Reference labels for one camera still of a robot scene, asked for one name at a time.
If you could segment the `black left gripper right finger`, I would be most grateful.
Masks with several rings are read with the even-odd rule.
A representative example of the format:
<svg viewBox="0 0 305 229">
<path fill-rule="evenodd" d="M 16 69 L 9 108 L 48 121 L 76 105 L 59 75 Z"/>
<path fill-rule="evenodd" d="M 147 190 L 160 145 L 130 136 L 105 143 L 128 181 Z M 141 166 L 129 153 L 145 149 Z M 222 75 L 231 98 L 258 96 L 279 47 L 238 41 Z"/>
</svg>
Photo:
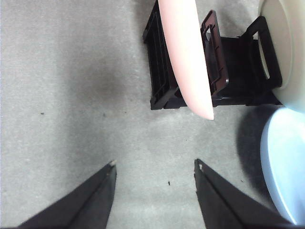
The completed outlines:
<svg viewBox="0 0 305 229">
<path fill-rule="evenodd" d="M 200 159 L 194 161 L 196 194 L 207 229 L 294 229 Z"/>
</svg>

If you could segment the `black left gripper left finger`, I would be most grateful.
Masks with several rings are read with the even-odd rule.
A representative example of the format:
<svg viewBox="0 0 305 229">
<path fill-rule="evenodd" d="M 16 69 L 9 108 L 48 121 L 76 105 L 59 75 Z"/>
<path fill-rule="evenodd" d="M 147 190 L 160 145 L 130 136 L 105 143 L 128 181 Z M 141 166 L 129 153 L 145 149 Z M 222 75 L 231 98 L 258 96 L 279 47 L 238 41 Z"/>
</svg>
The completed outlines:
<svg viewBox="0 0 305 229">
<path fill-rule="evenodd" d="M 104 229 L 114 201 L 116 162 L 18 226 L 20 229 Z"/>
</svg>

